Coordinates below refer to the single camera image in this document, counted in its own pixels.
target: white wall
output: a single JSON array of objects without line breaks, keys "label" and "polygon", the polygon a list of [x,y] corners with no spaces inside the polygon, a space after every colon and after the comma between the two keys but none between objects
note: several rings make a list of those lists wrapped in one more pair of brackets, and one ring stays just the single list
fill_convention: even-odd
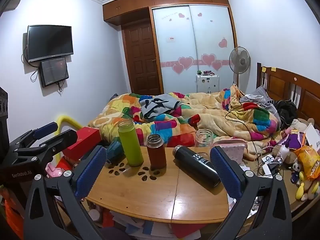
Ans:
[{"label": "white wall", "polygon": [[[67,57],[69,79],[42,88],[30,81],[35,68],[23,64],[28,25],[72,26],[74,55]],[[103,21],[92,0],[21,0],[0,18],[0,86],[9,94],[10,140],[27,130],[69,115],[83,125],[95,118],[114,93],[127,93],[118,31]]]},{"label": "white wall", "polygon": [[240,89],[255,89],[257,62],[320,83],[320,25],[305,0],[229,0],[238,46],[251,56]]}]

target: blue gripper pad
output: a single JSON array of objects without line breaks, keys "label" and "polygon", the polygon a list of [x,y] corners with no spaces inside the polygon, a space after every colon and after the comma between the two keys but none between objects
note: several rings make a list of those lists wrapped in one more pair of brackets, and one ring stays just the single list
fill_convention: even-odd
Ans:
[{"label": "blue gripper pad", "polygon": [[243,170],[240,168],[238,163],[230,160],[219,146],[211,149],[210,162],[212,163],[229,196],[239,200],[242,196],[245,180]]},{"label": "blue gripper pad", "polygon": [[75,168],[75,175],[73,178],[74,182],[76,183],[75,196],[77,200],[81,200],[82,198],[88,196],[106,161],[106,149],[102,146],[97,146],[88,156],[88,158],[81,161]]}]

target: sliding wardrobe door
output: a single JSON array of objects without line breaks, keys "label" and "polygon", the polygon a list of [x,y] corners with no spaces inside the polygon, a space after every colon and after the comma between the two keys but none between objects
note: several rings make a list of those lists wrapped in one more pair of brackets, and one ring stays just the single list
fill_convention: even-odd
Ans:
[{"label": "sliding wardrobe door", "polygon": [[211,70],[219,75],[220,90],[230,88],[233,72],[229,66],[229,56],[234,42],[228,7],[190,5],[190,11],[199,70]]},{"label": "sliding wardrobe door", "polygon": [[153,9],[164,92],[196,92],[196,44],[189,6]]}]

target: green water bottle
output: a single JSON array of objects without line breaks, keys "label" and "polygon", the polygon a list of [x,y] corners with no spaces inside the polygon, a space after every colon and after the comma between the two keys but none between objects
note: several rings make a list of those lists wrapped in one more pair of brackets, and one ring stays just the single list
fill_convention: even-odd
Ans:
[{"label": "green water bottle", "polygon": [[132,119],[120,121],[118,123],[118,132],[128,164],[132,167],[143,164],[138,135]]}]

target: clear glass jar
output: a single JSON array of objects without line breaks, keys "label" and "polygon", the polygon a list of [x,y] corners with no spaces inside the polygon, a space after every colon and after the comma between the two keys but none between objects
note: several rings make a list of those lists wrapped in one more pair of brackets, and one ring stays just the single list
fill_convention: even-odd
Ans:
[{"label": "clear glass jar", "polygon": [[213,144],[213,132],[208,129],[199,129],[196,132],[196,138],[195,138],[195,147],[194,152],[200,153],[205,152],[205,158],[208,158],[207,152],[210,151],[211,146]]}]

